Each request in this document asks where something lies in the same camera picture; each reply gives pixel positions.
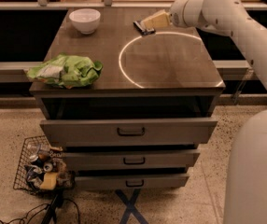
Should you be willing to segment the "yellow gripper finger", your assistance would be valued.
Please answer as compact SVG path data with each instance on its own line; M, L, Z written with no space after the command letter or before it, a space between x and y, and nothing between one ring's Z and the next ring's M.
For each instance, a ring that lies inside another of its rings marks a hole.
M168 12L166 12L165 10L160 10L160 11L154 13L153 15L146 17L146 19L147 18L162 17L162 16L169 17L169 19L170 19L170 14Z
M146 29L158 29L167 27L170 25L169 17L155 17L155 18L147 18L143 20L143 25Z

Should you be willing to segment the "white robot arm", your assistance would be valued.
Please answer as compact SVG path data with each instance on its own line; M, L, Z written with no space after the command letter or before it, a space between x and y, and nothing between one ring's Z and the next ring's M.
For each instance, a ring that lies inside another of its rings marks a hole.
M173 24L229 37L267 90L267 28L252 19L240 0L175 0L168 11L141 21L152 30ZM267 110L250 118L232 143L223 224L267 224Z

